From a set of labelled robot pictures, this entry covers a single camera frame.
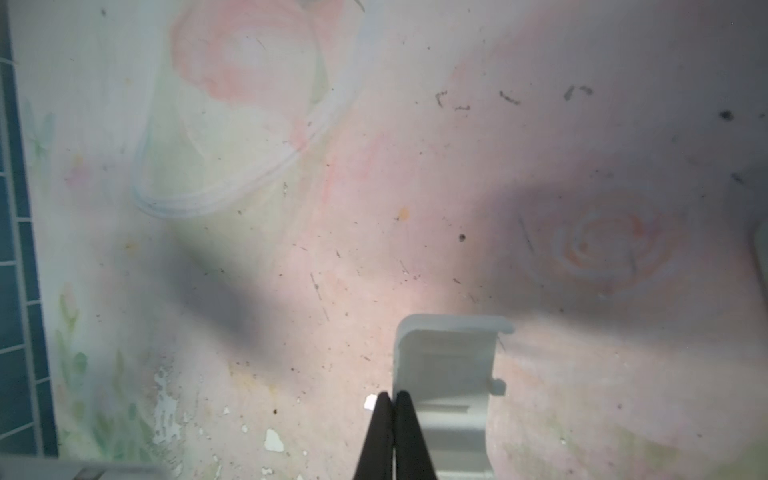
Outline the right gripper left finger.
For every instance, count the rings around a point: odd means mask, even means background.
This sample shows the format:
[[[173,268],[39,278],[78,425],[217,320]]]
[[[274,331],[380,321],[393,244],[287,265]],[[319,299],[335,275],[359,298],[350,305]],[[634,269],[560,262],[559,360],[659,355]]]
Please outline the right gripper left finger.
[[[387,392],[381,392],[376,397],[376,403],[353,479],[392,480],[393,455],[393,403]]]

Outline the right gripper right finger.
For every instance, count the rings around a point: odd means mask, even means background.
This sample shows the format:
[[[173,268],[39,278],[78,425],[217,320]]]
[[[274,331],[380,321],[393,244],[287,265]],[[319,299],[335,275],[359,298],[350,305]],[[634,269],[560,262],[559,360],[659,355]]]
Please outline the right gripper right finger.
[[[411,395],[401,390],[394,404],[394,452],[397,480],[436,480]]]

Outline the white battery cover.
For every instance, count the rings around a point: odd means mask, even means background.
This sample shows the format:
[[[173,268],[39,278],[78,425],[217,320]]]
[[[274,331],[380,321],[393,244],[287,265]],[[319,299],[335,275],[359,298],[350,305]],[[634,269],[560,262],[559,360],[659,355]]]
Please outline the white battery cover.
[[[414,314],[398,325],[393,389],[414,403],[439,479],[494,479],[486,447],[490,398],[506,384],[493,377],[496,346],[513,324],[497,316]]]

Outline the white remote control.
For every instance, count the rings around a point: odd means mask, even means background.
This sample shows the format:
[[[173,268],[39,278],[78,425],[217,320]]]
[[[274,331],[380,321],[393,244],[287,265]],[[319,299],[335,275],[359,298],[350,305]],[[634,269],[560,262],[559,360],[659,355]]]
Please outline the white remote control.
[[[753,235],[753,250],[764,291],[768,288],[768,220],[762,220]]]

